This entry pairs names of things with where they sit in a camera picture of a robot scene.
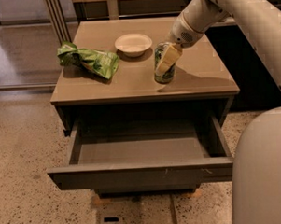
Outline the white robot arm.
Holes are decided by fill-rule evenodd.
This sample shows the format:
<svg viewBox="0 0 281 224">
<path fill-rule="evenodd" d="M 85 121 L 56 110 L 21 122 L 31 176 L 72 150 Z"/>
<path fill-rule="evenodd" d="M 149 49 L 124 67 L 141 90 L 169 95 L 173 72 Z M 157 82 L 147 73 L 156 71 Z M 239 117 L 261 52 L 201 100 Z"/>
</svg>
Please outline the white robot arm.
<svg viewBox="0 0 281 224">
<path fill-rule="evenodd" d="M 232 224 L 281 224 L 281 10 L 267 0 L 191 0 L 167 41 L 189 48 L 214 23 L 232 17 L 260 58 L 247 66 L 245 93 L 272 108 L 244 129 L 232 167 Z"/>
</svg>

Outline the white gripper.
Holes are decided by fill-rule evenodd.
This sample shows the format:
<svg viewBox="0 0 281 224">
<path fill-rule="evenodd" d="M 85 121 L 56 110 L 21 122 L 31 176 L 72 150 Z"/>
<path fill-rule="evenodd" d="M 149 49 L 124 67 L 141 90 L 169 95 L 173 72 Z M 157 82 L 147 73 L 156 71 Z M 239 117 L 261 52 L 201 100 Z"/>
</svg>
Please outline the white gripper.
<svg viewBox="0 0 281 224">
<path fill-rule="evenodd" d="M 204 35 L 204 28 L 195 13 L 181 12 L 167 36 L 171 44 L 158 44 L 155 49 L 155 74 L 163 76 L 181 57 L 182 48 L 192 47 Z"/>
</svg>

